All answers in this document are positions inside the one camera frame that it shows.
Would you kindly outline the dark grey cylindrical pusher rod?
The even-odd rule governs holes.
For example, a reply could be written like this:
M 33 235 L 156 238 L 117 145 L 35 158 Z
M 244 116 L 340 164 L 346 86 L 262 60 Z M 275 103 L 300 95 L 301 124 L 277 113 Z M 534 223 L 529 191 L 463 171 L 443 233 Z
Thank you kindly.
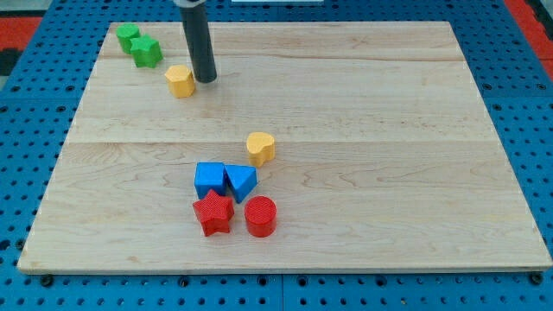
M 217 79 L 205 0 L 179 0 L 182 27 L 195 78 L 200 83 Z

